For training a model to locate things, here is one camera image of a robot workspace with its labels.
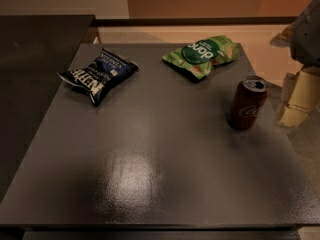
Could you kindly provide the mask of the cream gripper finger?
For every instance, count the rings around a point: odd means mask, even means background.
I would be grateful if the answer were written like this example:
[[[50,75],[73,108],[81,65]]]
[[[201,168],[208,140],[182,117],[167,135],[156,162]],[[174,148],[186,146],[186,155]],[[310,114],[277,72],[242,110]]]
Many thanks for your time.
[[[297,74],[288,73],[281,93],[279,123],[288,128],[298,127],[319,101],[319,67],[303,66]]]

